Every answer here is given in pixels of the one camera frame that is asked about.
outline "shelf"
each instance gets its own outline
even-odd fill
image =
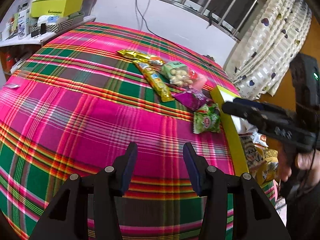
[[[58,37],[59,35],[66,33],[68,31],[71,31],[72,29],[79,27],[82,24],[85,24],[88,22],[94,22],[95,19],[96,19],[95,16],[87,16],[87,17],[84,17],[83,21],[77,24],[74,24],[66,29],[63,29],[62,31],[59,31],[57,33],[45,33],[36,38],[31,38],[31,34],[29,34],[26,38],[19,40],[18,36],[15,36],[12,39],[8,39],[6,41],[0,41],[0,48],[7,47],[7,46],[14,46],[14,45],[22,45],[22,44],[36,44],[36,45],[43,46],[46,43],[46,41],[49,41],[55,37]]]

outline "curtain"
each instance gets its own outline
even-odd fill
[[[274,96],[310,28],[304,0],[268,0],[227,63],[226,73],[242,98]]]

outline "silver screw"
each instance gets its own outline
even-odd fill
[[[251,179],[251,175],[249,173],[244,173],[243,178],[249,180]]]
[[[217,168],[215,166],[209,166],[207,169],[210,172],[216,172],[217,171]]]
[[[105,172],[113,172],[114,170],[115,170],[115,168],[112,167],[112,166],[108,166],[108,167],[106,167],[106,168],[104,169]]]
[[[78,179],[78,177],[79,177],[79,175],[75,174],[75,173],[70,175],[71,180],[76,180],[76,179]]]

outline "white box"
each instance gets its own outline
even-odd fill
[[[29,9],[18,14],[18,39],[22,40],[29,35]]]

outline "bed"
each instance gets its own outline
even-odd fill
[[[138,144],[137,163],[128,192],[116,199],[124,239],[197,239],[205,198],[192,190],[184,143],[234,174],[224,132],[193,134],[193,113],[177,101],[161,102],[135,65],[116,53],[121,49],[184,62],[208,78],[207,96],[217,84],[237,93],[214,62],[137,30],[89,23],[45,45],[7,82],[20,87],[0,91],[0,209],[21,239],[70,174],[97,173],[131,141]],[[273,184],[264,191],[274,204]],[[226,239],[232,221],[230,195]]]

